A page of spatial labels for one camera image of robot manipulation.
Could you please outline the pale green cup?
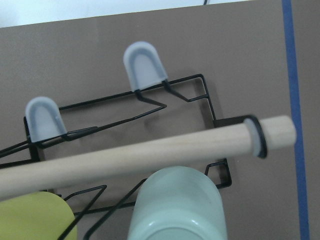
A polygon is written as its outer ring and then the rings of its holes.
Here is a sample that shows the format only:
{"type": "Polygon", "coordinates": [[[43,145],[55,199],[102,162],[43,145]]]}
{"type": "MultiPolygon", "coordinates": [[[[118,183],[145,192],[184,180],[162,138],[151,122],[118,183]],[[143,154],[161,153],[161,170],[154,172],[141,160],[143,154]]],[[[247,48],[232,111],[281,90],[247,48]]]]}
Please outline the pale green cup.
{"type": "Polygon", "coordinates": [[[133,209],[129,240],[226,240],[221,194],[202,172],[163,168],[141,186],[133,209]]]}

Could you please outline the yellow cup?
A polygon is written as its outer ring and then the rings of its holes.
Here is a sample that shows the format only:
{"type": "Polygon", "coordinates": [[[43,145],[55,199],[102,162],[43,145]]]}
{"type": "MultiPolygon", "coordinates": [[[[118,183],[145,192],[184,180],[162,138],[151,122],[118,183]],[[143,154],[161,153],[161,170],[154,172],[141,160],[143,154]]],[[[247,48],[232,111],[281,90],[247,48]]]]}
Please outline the yellow cup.
{"type": "Polygon", "coordinates": [[[2,240],[57,240],[75,220],[60,196],[46,191],[0,202],[2,240]]]}

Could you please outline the wooden rack dowel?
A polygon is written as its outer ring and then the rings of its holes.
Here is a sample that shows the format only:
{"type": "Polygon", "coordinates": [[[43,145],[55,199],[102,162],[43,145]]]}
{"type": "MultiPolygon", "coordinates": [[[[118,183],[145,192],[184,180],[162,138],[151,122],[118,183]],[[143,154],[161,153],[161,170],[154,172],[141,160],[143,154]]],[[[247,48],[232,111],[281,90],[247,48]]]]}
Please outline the wooden rack dowel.
{"type": "Polygon", "coordinates": [[[251,120],[106,150],[5,168],[0,171],[2,200],[169,166],[258,155],[262,141],[251,120]]]}

